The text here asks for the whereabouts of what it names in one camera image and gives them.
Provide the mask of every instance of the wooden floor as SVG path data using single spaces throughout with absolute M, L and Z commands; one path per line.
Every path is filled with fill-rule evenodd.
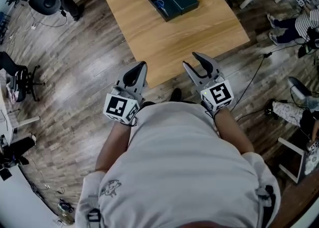
M 46 86 L 37 88 L 40 102 L 35 103 L 28 96 L 16 106 L 21 108 L 18 114 L 21 119 L 41 116 L 40 121 L 25 128 L 36 134 L 38 142 L 26 155 L 30 165 L 24 171 L 54 209 L 61 197 L 54 190 L 60 190 L 60 187 L 65 189 L 63 198 L 76 206 L 83 177 L 93 171 L 97 155 L 112 127 L 112 122 L 102 114 L 106 93 L 110 92 L 118 70 L 134 61 L 106 1 L 75 1 L 86 7 L 79 22 L 74 22 L 68 15 L 67 23 L 62 27 L 38 24 L 36 30 L 28 30 L 33 23 L 30 10 L 18 5 L 8 31 L 8 37 L 14 34 L 13 39 L 7 38 L 2 48 L 15 62 L 30 70 L 35 65 L 41 66 L 36 75 Z M 286 18 L 297 9 L 290 0 L 280 4 L 273 0 L 254 0 L 244 10 L 238 8 L 243 0 L 233 1 L 234 11 L 251 41 L 216 60 L 239 98 L 260 65 L 261 55 L 275 48 L 267 38 L 270 26 L 266 12 Z M 44 17 L 34 12 L 34 17 L 36 21 L 50 25 L 65 21 L 60 14 Z M 298 59 L 297 50 L 298 47 L 294 47 L 275 52 L 264 61 L 233 111 L 236 118 L 261 109 L 270 98 L 289 98 L 287 76 L 295 76 L 311 90 L 318 90 L 313 58 Z M 146 88 L 144 97 L 147 101 L 164 102 L 176 87 L 182 89 L 185 99 L 199 100 L 185 73 L 154 89 Z M 296 130 L 282 120 L 264 116 L 263 112 L 241 119 L 240 125 L 266 161 L 278 153 L 277 138 L 288 139 Z M 287 180 L 281 210 L 273 227 L 289 227 L 309 205 L 319 192 L 318 174 L 307 177 L 297 187 Z

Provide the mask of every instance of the logo print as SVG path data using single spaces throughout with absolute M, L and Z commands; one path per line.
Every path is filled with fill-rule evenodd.
M 213 95 L 216 104 L 222 103 L 223 101 L 231 98 L 230 93 L 228 92 L 224 83 L 211 88 L 210 92 Z
M 131 112 L 126 116 L 126 119 L 128 121 L 131 121 L 131 119 L 134 117 L 134 115 L 139 111 L 139 108 L 137 104 L 135 104 L 134 108 L 131 110 Z
M 118 121 L 118 122 L 123 122 L 123 123 L 125 123 L 125 121 L 124 121 L 123 119 L 121 119 L 121 118 L 114 117 L 114 116 L 111 116 L 111 115 L 107 115 L 107 117 L 108 117 L 109 119 L 112 119 L 112 120 L 115 120 L 115 121 Z
M 122 116 L 128 101 L 112 96 L 106 113 Z
M 206 105 L 208 106 L 208 108 L 212 110 L 213 106 L 205 96 L 203 96 L 203 100 L 206 103 Z
M 115 189 L 120 187 L 122 184 L 119 180 L 110 180 L 106 187 L 102 190 L 102 194 L 105 194 L 106 196 L 111 196 L 113 198 L 113 195 L 116 195 Z
M 224 104 L 221 104 L 221 105 L 219 105 L 219 106 L 217 107 L 216 110 L 220 110 L 221 108 L 228 106 L 230 103 L 231 103 L 231 101 L 228 101 L 228 102 L 226 102 L 226 103 L 224 103 Z

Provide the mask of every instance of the striped shirt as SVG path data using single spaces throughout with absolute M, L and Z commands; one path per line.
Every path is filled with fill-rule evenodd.
M 310 38 L 308 37 L 308 29 L 311 27 L 312 29 L 319 27 L 319 9 L 314 9 L 310 11 L 310 16 L 307 13 L 302 13 L 296 20 L 295 23 L 296 30 L 298 34 L 307 39 L 309 41 Z

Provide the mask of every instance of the white t-shirt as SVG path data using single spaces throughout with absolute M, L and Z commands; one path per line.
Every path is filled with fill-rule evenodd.
M 213 119 L 196 104 L 164 103 L 137 114 L 128 151 L 107 174 L 84 179 L 76 225 L 99 208 L 101 227 L 172 228 L 195 221 L 258 227 L 256 190 L 275 177 L 255 153 L 240 155 L 213 130 Z
M 307 13 L 302 13 L 296 20 L 295 23 L 296 30 L 298 34 L 304 38 L 306 41 L 309 41 L 308 29 L 315 29 L 319 27 L 319 9 L 314 9 L 310 11 L 310 15 Z

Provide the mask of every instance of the gray sleeve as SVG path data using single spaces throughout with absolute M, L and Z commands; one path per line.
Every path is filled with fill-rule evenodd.
M 75 225 L 77 228 L 89 228 L 87 215 L 95 208 L 99 208 L 99 188 L 105 172 L 94 172 L 83 180 L 80 201 L 75 212 Z
M 249 164 L 254 168 L 258 181 L 259 187 L 265 189 L 266 186 L 272 186 L 274 190 L 274 195 L 276 196 L 276 201 L 274 205 L 273 214 L 268 222 L 268 225 L 272 223 L 275 219 L 276 214 L 279 211 L 280 202 L 281 202 L 281 195 L 280 189 L 277 182 L 276 177 L 271 173 L 268 166 L 265 164 L 264 159 L 256 153 L 245 153 L 242 157 L 249 162 Z

